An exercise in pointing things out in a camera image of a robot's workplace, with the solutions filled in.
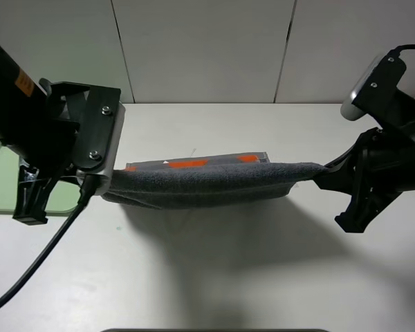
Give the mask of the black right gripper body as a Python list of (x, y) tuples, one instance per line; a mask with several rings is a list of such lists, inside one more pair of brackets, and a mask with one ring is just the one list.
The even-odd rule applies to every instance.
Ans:
[(351, 197), (368, 192), (382, 194), (385, 208), (403, 192), (415, 190), (415, 134), (404, 138), (369, 130), (353, 148), (357, 161)]

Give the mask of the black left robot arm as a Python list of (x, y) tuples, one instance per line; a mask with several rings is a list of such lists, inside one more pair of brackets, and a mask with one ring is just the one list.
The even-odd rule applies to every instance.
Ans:
[(56, 184), (80, 166), (86, 136), (80, 109), (67, 104), (72, 84), (39, 88), (0, 46), (0, 143), (19, 157), (13, 218), (26, 225), (47, 223), (46, 205)]

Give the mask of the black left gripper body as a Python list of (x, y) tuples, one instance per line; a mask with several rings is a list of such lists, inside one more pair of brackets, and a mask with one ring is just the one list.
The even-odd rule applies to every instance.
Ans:
[(27, 96), (14, 82), (7, 82), (7, 142), (33, 167), (57, 170), (68, 160), (79, 128), (76, 120), (62, 114), (66, 98), (89, 89), (88, 84), (44, 82)]

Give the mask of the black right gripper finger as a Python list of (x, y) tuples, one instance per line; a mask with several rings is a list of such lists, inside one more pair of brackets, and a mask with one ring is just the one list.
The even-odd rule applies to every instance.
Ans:
[(352, 190), (355, 184), (356, 161), (356, 150), (350, 148), (326, 164), (326, 170), (314, 176), (313, 181), (321, 190)]
[(354, 194), (347, 209), (335, 217), (335, 222), (346, 233), (363, 233), (383, 209), (382, 194), (375, 192)]

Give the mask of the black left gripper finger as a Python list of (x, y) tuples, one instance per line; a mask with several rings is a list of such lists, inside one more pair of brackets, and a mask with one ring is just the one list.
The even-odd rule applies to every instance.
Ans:
[(46, 205), (53, 190), (52, 178), (52, 174), (41, 169), (19, 167), (14, 220), (25, 225), (47, 224)]

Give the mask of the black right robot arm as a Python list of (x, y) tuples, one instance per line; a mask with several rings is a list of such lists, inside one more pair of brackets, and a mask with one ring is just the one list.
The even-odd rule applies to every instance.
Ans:
[(415, 190), (415, 121), (404, 127), (384, 124), (360, 134), (325, 167), (314, 177), (315, 184), (351, 197), (336, 223), (347, 233), (363, 233), (403, 192)]

